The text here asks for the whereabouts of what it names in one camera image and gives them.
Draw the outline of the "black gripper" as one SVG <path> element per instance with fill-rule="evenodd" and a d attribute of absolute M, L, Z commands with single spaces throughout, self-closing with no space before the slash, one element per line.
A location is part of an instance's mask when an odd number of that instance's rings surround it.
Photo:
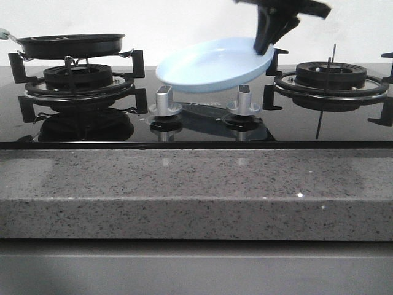
<path fill-rule="evenodd" d="M 289 31 L 296 28 L 300 19 L 292 17 L 287 21 L 287 15 L 314 15 L 326 19 L 331 7 L 323 2 L 310 0 L 256 0 L 235 1 L 258 6 L 258 26 L 254 42 L 254 50 L 258 55 L 264 55 L 270 44 L 277 43 Z"/>

